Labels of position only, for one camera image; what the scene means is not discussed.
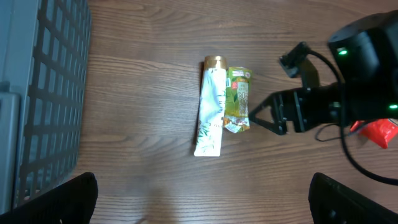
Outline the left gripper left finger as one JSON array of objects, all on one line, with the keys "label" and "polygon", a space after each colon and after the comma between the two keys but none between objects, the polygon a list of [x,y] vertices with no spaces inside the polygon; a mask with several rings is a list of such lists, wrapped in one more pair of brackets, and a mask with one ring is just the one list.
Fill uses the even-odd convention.
[{"label": "left gripper left finger", "polygon": [[97,198],[95,175],[85,172],[1,215],[1,224],[89,223]]}]

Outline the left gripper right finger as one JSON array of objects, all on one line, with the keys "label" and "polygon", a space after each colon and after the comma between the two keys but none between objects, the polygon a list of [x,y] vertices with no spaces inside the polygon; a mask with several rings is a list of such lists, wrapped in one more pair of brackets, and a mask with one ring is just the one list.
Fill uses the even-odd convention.
[{"label": "left gripper right finger", "polygon": [[315,224],[397,224],[397,214],[329,176],[313,175],[308,201]]}]

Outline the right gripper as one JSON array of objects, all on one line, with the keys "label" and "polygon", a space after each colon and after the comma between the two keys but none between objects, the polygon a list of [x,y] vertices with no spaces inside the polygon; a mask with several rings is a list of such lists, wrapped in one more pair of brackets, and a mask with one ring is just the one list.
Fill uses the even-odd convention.
[{"label": "right gripper", "polygon": [[315,88],[296,88],[273,93],[249,113],[249,120],[277,135],[287,133],[286,122],[304,133],[340,118],[340,90],[336,83]]}]

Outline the green snack packet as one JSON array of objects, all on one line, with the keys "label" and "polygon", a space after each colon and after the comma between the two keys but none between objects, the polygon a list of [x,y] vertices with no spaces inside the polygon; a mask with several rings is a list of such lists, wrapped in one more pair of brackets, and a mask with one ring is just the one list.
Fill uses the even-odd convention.
[{"label": "green snack packet", "polygon": [[250,128],[248,96],[252,71],[244,67],[229,67],[226,77],[223,126],[232,133],[240,133]]}]

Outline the white tube with gold cap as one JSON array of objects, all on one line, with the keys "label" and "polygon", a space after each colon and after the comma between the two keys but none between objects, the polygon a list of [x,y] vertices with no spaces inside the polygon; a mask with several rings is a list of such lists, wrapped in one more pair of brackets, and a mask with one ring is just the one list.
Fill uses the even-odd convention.
[{"label": "white tube with gold cap", "polygon": [[226,66],[226,59],[222,56],[205,57],[195,157],[220,156],[226,105]]}]

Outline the orange spaghetti packet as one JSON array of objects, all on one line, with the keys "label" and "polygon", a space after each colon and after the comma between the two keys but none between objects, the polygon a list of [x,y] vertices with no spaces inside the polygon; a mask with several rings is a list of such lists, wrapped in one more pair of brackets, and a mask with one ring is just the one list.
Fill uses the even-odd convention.
[{"label": "orange spaghetti packet", "polygon": [[350,133],[356,131],[381,148],[387,149],[389,142],[397,135],[397,120],[356,121],[350,128]]}]

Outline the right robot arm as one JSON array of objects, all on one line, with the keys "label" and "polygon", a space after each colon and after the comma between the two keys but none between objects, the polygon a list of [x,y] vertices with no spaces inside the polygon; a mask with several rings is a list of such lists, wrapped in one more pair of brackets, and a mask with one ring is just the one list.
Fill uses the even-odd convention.
[{"label": "right robot arm", "polygon": [[397,11],[366,16],[335,32],[328,47],[336,65],[305,42],[279,58],[302,87],[272,93],[249,119],[285,135],[288,121],[303,133],[321,124],[397,118]]}]

